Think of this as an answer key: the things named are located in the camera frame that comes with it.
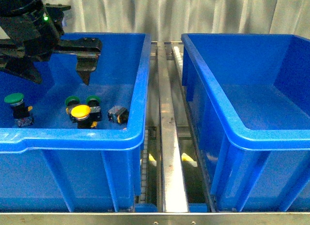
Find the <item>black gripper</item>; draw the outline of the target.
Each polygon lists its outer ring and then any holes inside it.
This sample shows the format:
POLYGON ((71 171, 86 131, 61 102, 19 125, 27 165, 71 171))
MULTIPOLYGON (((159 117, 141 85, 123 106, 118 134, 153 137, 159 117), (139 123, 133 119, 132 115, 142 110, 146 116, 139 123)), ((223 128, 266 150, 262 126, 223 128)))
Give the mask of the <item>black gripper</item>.
MULTIPOLYGON (((63 40, 63 20, 70 5, 34 3, 24 8, 0 13, 0 26, 10 37, 1 47, 21 51, 35 61, 48 61, 52 53, 77 54, 76 72, 85 85, 96 70, 102 42, 82 37, 63 40)), ((0 70, 6 74, 42 83, 40 72, 28 58, 0 58, 0 70)))

